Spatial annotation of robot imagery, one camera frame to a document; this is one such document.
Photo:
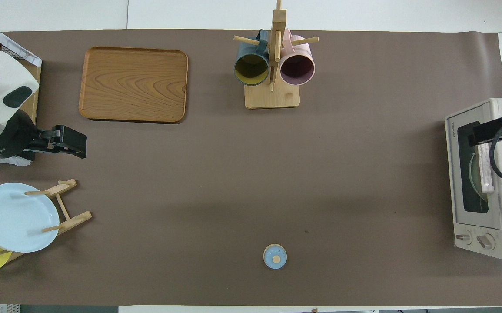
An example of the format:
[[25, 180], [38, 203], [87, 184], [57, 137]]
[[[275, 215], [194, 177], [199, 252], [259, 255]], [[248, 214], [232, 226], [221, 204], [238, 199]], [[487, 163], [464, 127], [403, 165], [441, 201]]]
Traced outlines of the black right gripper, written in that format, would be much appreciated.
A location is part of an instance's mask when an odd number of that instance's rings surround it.
[[480, 144], [491, 143], [497, 131], [499, 131], [501, 127], [502, 117], [473, 127], [471, 134], [471, 146], [473, 147]]

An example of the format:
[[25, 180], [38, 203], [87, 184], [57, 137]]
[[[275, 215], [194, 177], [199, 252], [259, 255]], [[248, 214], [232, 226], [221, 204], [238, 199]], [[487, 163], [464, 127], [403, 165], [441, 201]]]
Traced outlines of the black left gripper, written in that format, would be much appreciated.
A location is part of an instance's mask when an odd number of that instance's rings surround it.
[[24, 158], [34, 161], [35, 153], [70, 154], [77, 158], [86, 158], [86, 135], [65, 125], [56, 125], [52, 130], [36, 128], [24, 149]]

